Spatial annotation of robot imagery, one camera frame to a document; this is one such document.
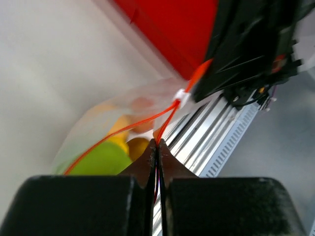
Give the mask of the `red orange peach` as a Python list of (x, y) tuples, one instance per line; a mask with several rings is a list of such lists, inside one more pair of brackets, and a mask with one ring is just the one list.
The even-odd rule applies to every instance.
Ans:
[[(155, 114), (154, 111), (154, 101), (145, 97), (138, 97), (131, 103), (131, 108), (133, 110), (133, 114), (130, 115), (131, 123), (137, 123), (141, 120), (152, 117)], [(142, 134), (152, 130), (154, 127), (154, 121), (148, 121), (146, 123), (142, 123), (137, 125), (132, 129), (133, 132), (137, 134)]]

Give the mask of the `red plastic tray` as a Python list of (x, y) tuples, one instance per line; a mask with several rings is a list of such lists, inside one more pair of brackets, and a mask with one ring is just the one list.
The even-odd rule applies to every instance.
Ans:
[(204, 61), (217, 0), (116, 0), (146, 38), (186, 80)]

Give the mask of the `clear zip top bag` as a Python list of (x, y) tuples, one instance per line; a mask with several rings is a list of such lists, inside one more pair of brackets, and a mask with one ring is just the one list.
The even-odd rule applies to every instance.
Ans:
[(169, 124), (201, 103), (194, 102), (195, 84), (212, 61), (193, 72), (189, 81), (174, 78), (130, 89), (89, 109), (72, 127), (52, 164), (56, 175), (116, 175), (128, 167), (132, 138), (140, 136), (140, 150), (157, 139)]

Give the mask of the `green apple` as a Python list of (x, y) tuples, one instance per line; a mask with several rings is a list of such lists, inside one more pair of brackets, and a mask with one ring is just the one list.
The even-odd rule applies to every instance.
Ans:
[(131, 164), (128, 146), (118, 139), (105, 141), (80, 160), (69, 175), (117, 175)]

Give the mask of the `yellow orange mango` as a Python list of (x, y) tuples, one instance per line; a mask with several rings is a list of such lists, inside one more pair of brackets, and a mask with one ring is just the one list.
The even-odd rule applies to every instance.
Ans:
[(132, 162), (136, 161), (143, 154), (149, 142), (146, 138), (133, 138), (127, 142), (129, 157)]

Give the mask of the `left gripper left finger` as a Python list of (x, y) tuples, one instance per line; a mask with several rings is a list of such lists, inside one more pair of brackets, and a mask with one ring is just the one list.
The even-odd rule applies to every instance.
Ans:
[(156, 200), (156, 153), (155, 139), (151, 139), (143, 154), (120, 175), (129, 177), (132, 184), (128, 209), (128, 236), (151, 236), (153, 209)]

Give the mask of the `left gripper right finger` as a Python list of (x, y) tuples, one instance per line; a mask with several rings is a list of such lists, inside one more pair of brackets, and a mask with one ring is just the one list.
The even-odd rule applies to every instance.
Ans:
[(198, 176), (172, 155), (164, 139), (161, 139), (157, 145), (157, 167), (159, 172), (162, 233), (167, 236), (169, 235), (168, 223), (171, 221), (167, 219), (167, 214), (172, 211), (172, 209), (167, 210), (170, 183), (173, 179), (198, 178)]

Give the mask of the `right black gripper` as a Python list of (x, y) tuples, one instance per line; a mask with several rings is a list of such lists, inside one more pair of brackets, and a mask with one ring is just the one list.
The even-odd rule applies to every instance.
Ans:
[(211, 65), (196, 84), (199, 102), (223, 90), (234, 108), (271, 100), (270, 89), (298, 74), (294, 56), (295, 1), (221, 0), (205, 58)]

